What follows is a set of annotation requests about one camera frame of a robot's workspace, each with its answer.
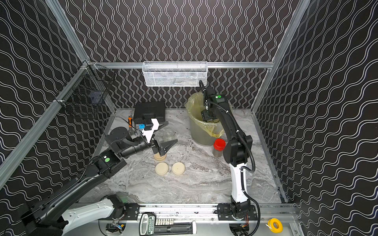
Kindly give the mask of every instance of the gray marble surface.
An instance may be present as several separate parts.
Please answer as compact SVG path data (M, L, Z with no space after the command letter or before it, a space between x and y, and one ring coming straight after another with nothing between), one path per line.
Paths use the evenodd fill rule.
M125 119L133 110L118 110ZM248 192L260 203L280 203L259 137L249 110L234 110L240 128L253 138L252 153L256 163L254 174L247 174ZM166 129L176 132L178 143L168 152L166 162L170 171L165 176L155 173L158 163L151 149L126 159L127 165L111 179L98 185L81 198L81 202L96 202L102 196L117 193L125 202L153 203L207 203L230 202L231 172L223 157L212 155L213 147L204 147L192 140L189 116L185 110L166 110L169 125L156 132L159 136ZM115 119L111 129L127 124ZM175 162L185 164L182 176L175 176L171 167Z

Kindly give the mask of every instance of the black patterned wall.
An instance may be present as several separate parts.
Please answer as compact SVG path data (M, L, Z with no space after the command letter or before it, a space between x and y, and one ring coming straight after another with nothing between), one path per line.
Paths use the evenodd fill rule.
M59 0L96 62L272 61L298 0Z
M257 118L307 236L378 235L378 1L312 0Z
M0 1L1 163L81 62L44 1Z
M43 0L0 1L1 163L34 125L81 62ZM23 235L17 208L37 202L84 170L101 131L97 120L63 110L0 189L0 235Z
M16 209L21 204L48 197L84 171L101 137L102 121L110 115L105 105L100 111L97 119L81 120L61 109L0 191L0 235L19 220ZM7 233L20 235L24 230L18 223Z
M267 69L209 69L208 85L227 94L235 108L250 108ZM132 108L137 102L165 101L167 108L185 108L187 99L199 87L147 87L142 70L120 69L109 92L119 108Z

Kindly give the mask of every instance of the plastic jar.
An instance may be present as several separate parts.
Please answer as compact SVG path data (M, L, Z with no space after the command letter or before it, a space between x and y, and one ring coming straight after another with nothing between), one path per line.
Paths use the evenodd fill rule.
M202 146L213 145L215 140L222 136L224 130L221 122L202 121L201 111L205 109L203 94L198 92L190 96L185 107L189 115L190 133L193 141Z
M215 157L221 157L223 155L223 149L226 147L226 141L223 139L217 139L213 145L213 155Z
M170 129L167 129L163 133L163 140L164 142L168 142L171 140L177 139L176 132Z

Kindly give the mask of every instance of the jar lid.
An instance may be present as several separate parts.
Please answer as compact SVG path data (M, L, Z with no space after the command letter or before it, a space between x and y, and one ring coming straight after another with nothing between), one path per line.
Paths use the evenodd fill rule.
M154 159L157 160L158 162L161 162L161 161L164 161L165 158L167 157L167 154L165 154L164 156L160 156L159 153L156 153L153 155Z
M226 147L226 141L223 139L216 139L214 142L214 148L217 151L223 151L223 149Z
M160 162L158 163L156 166L155 166L155 172L160 175L160 176L163 176L165 175L166 173L168 173L168 170L169 170L169 167L168 167L168 164L165 163L165 162Z
M182 175L185 171L185 165L182 162L176 162L172 166L172 172L179 176Z

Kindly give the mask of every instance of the wire mesh basket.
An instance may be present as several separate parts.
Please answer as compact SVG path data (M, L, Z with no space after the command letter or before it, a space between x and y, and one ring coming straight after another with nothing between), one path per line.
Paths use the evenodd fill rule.
M198 62L143 62L142 73L146 86L198 87L207 85L208 63Z
M113 70L106 67L88 66L64 99L59 101L66 114L75 118L96 118L100 107L105 104L115 75Z

